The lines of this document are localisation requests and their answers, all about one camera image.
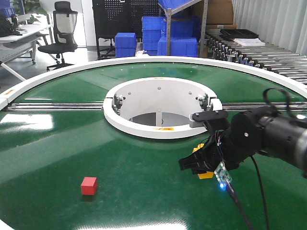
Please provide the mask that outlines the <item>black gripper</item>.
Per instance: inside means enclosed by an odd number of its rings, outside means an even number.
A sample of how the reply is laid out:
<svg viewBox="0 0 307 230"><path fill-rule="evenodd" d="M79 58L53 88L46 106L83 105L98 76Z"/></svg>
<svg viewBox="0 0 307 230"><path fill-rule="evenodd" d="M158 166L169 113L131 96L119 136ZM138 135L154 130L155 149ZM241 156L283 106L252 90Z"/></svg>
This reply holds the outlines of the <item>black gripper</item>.
<svg viewBox="0 0 307 230"><path fill-rule="evenodd" d="M199 150L179 160L181 170L191 169L193 174L213 172L221 162L227 170L234 170L257 151L255 125L208 124L207 129L209 140Z"/></svg>

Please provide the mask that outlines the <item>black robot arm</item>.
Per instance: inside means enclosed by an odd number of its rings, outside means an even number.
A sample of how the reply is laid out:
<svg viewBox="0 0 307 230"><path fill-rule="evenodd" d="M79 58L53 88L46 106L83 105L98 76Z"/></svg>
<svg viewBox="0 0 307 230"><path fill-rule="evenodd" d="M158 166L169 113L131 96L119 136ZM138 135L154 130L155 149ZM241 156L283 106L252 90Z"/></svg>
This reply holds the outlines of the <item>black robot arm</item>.
<svg viewBox="0 0 307 230"><path fill-rule="evenodd" d="M227 170L234 170L247 157L259 153L307 171L306 120L285 116L270 106L240 112L231 121L227 117L225 110L191 116L194 123L205 126L210 138L202 148L179 160L181 170L213 172L220 162Z"/></svg>

